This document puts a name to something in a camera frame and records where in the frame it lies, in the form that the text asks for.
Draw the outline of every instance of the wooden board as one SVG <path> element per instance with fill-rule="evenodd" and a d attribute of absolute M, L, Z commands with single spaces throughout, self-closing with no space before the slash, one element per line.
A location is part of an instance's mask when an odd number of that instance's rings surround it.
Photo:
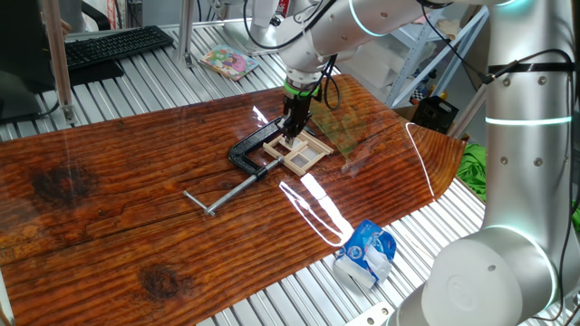
<path fill-rule="evenodd" d="M 211 204 L 247 178 L 227 159 L 281 114 L 269 90 L 0 144 L 0 266 L 20 325 L 193 325 L 337 248 L 326 224 L 387 225 L 433 200 L 405 121 L 350 76 L 341 108 L 315 103 L 310 123 L 334 149 L 309 170 L 330 216 L 286 168 Z M 410 126 L 435 197 L 464 144 Z M 260 149 L 254 159 L 272 159 Z"/>

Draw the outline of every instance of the wooden picture frame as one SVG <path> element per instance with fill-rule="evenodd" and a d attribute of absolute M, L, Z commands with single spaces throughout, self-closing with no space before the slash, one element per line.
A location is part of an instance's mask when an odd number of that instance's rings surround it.
<path fill-rule="evenodd" d="M 290 152 L 286 155 L 278 152 L 275 146 L 281 145 Z M 286 144 L 284 136 L 280 135 L 269 143 L 263 145 L 266 153 L 274 158 L 284 157 L 284 165 L 298 176 L 303 176 L 306 171 L 324 156 L 332 154 L 334 151 L 326 146 L 322 141 L 314 138 L 305 131 L 302 131 L 294 141 L 292 147 Z"/>

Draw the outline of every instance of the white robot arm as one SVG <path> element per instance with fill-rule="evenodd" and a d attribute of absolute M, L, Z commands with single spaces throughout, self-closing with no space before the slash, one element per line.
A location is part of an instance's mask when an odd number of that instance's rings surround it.
<path fill-rule="evenodd" d="M 571 231 L 575 25 L 571 0 L 461 0 L 488 5 L 488 201 L 475 234 L 444 248 L 430 279 L 389 326 L 514 326 L 577 289 L 580 245 Z M 285 118 L 292 139 L 308 120 L 320 71 L 333 55 L 389 33 L 440 0 L 323 0 L 278 43 L 287 65 Z"/>

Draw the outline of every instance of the computer monitor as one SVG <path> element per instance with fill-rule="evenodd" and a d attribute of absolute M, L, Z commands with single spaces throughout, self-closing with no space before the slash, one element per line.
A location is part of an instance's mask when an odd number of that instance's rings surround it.
<path fill-rule="evenodd" d="M 0 0 L 0 123 L 34 119 L 34 94 L 54 89 L 40 13 L 36 0 Z"/>

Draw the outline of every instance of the metal frame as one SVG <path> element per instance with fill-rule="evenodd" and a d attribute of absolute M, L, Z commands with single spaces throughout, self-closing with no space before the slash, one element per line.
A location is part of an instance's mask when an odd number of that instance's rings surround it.
<path fill-rule="evenodd" d="M 429 16 L 430 21 L 436 22 L 437 19 L 439 19 L 440 17 L 440 12 L 441 10 L 433 11 Z M 476 37 L 481 31 L 481 28 L 483 28 L 483 25 L 488 20 L 488 18 L 489 18 L 489 10 L 487 7 L 483 6 L 481 10 L 479 10 L 479 12 L 471 19 L 471 21 L 469 21 L 469 23 L 465 27 L 463 27 L 463 29 L 458 33 L 457 38 L 450 43 L 451 46 L 456 46 L 461 40 L 465 39 L 464 42 L 462 42 L 461 45 L 459 46 L 458 51 L 458 53 L 461 54 L 462 57 L 465 56 L 465 54 L 468 52 L 469 48 L 475 41 Z M 443 60 L 443 58 L 445 58 L 445 56 L 450 52 L 450 48 L 448 46 L 443 48 L 443 50 L 441 50 L 441 52 L 435 57 L 435 59 L 433 59 L 433 61 L 429 65 L 427 65 L 425 69 L 423 69 L 423 71 L 419 74 L 419 76 L 417 76 L 411 84 L 409 84 L 407 87 L 403 89 L 403 85 L 405 84 L 409 76 L 411 76 L 414 73 L 414 69 L 412 69 L 412 67 L 415 67 L 417 65 L 417 61 L 421 56 L 421 51 L 425 46 L 424 42 L 426 42 L 430 33 L 431 33 L 430 26 L 428 24 L 425 24 L 420 32 L 420 37 L 417 41 L 416 47 L 410 49 L 409 54 L 407 55 L 407 60 L 403 65 L 403 69 L 401 70 L 401 72 L 397 76 L 397 79 L 393 83 L 391 92 L 389 93 L 389 96 L 385 101 L 385 104 L 389 108 L 397 108 L 399 104 L 401 104 L 401 102 L 417 87 L 417 85 L 421 82 L 421 80 L 424 79 L 437 66 L 437 64 L 439 64 L 439 62 Z M 454 57 L 451 60 L 450 65 L 441 76 L 441 79 L 438 83 L 438 88 L 435 90 L 436 92 L 433 92 L 433 94 L 440 95 L 441 93 L 443 93 L 445 87 L 447 87 L 447 85 L 449 84 L 451 78 L 459 68 L 460 64 L 461 62 L 457 57 Z"/>
<path fill-rule="evenodd" d="M 135 28 L 143 26 L 143 1 L 142 0 L 126 0 L 125 10 L 125 28 Z"/>
<path fill-rule="evenodd" d="M 193 55 L 189 51 L 193 26 L 194 0 L 183 0 L 181 5 L 181 22 L 179 24 L 179 42 L 178 42 L 178 60 L 183 62 L 186 67 L 194 66 Z"/>
<path fill-rule="evenodd" d="M 433 22 L 437 22 L 441 15 L 443 14 L 443 10 L 434 10 L 429 14 L 429 19 Z M 394 102 L 395 97 L 397 94 L 401 92 L 401 89 L 404 83 L 407 81 L 409 76 L 411 76 L 415 72 L 415 67 L 419 63 L 419 59 L 421 57 L 421 53 L 423 52 L 423 48 L 425 47 L 425 43 L 429 38 L 430 34 L 432 33 L 431 28 L 428 24 L 423 25 L 423 28 L 420 30 L 419 37 L 417 38 L 417 42 L 414 44 L 413 47 L 410 48 L 409 53 L 407 54 L 407 59 L 405 60 L 405 64 L 403 64 L 399 75 L 392 83 L 391 93 L 387 97 L 387 101 L 385 104 L 389 108 L 395 108 Z"/>
<path fill-rule="evenodd" d="M 58 101 L 63 110 L 66 122 L 69 124 L 78 123 L 74 117 L 71 82 L 69 80 L 69 70 L 66 63 L 63 28 L 61 26 L 61 11 L 58 6 L 58 1 L 43 0 L 43 13 L 53 63 L 54 81 L 58 92 Z"/>
<path fill-rule="evenodd" d="M 387 302 L 379 302 L 344 326 L 384 325 L 392 313 L 389 312 L 389 308 Z"/>
<path fill-rule="evenodd" d="M 454 139 L 458 139 L 461 138 L 461 136 L 463 136 L 463 130 L 465 130 L 465 128 L 469 125 L 471 120 L 473 120 L 473 117 L 475 117 L 475 115 L 481 109 L 483 104 L 486 102 L 487 88 L 488 86 L 486 84 L 483 84 L 481 85 L 481 87 L 479 87 L 478 92 L 475 93 L 475 96 L 473 97 L 473 99 L 471 99 L 467 108 L 465 108 L 461 116 L 459 116 L 459 119 L 455 122 L 453 127 L 451 127 L 451 129 L 447 133 L 448 136 Z"/>

